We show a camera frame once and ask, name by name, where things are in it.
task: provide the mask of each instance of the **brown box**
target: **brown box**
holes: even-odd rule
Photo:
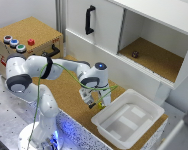
[[[43,53],[53,52],[54,44],[60,52],[52,58],[63,58],[63,35],[37,20],[30,17],[6,27],[0,28],[0,74],[6,78],[6,59],[9,54],[16,53],[16,49],[4,44],[4,36],[10,35],[13,39],[19,40],[19,44],[26,46],[27,51],[23,55],[27,58],[31,55],[41,56]],[[34,39],[35,44],[28,45],[28,40]]]

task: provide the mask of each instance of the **cable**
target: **cable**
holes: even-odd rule
[[[107,89],[111,89],[107,94],[105,94],[104,96],[102,96],[100,99],[98,99],[95,103],[89,105],[89,108],[91,109],[93,106],[95,106],[96,104],[98,104],[105,96],[107,96],[109,93],[111,93],[113,90],[115,90],[118,86],[115,85],[115,86],[111,86],[111,87],[108,87],[108,88],[90,88],[90,87],[87,87],[85,85],[83,85],[81,82],[79,82],[79,80],[77,80],[72,73],[70,73],[70,71],[68,71],[68,69],[66,69],[64,66],[60,65],[60,64],[57,64],[57,63],[53,63],[59,67],[62,67],[64,70],[66,70],[71,76],[72,78],[77,81],[81,86],[87,88],[87,89],[92,89],[92,90],[97,90],[97,91],[100,91],[100,90],[107,90]],[[41,75],[42,75],[42,72],[43,70],[45,69],[45,67],[47,66],[44,65],[43,68],[41,69],[41,72],[40,72],[40,76],[39,76],[39,79],[38,79],[38,97],[37,97],[37,105],[36,105],[36,112],[35,112],[35,115],[34,115],[34,123],[33,123],[33,128],[32,128],[32,131],[31,131],[31,135],[30,135],[30,138],[29,138],[29,141],[28,141],[28,146],[27,146],[27,150],[29,149],[29,144],[30,144],[30,141],[31,141],[31,138],[32,138],[32,134],[33,134],[33,130],[34,130],[34,126],[35,126],[35,122],[36,122],[36,116],[37,116],[37,111],[38,111],[38,104],[39,104],[39,100],[40,100],[40,79],[41,79]]]

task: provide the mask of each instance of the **clear plastic container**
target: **clear plastic container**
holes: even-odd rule
[[[163,115],[164,109],[130,89],[95,115],[99,133],[120,149],[131,148]]]

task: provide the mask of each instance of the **black handle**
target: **black handle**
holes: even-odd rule
[[[52,45],[52,49],[53,49],[54,51],[51,52],[51,53],[49,53],[49,54],[47,54],[47,55],[46,55],[47,57],[52,57],[52,56],[54,56],[54,55],[56,55],[56,54],[58,54],[58,53],[60,52],[60,50],[59,50],[57,47],[55,47],[54,44]]]
[[[90,12],[95,10],[95,7],[94,6],[90,6],[90,8],[87,9],[86,11],[86,27],[85,27],[85,30],[86,30],[86,34],[91,34],[94,32],[93,29],[90,28],[90,19],[91,19],[91,14]]]

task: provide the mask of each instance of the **cabinet shelf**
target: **cabinet shelf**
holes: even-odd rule
[[[132,57],[134,51],[139,52],[138,58]],[[175,82],[184,61],[184,58],[143,38],[138,38],[119,53],[172,82]]]

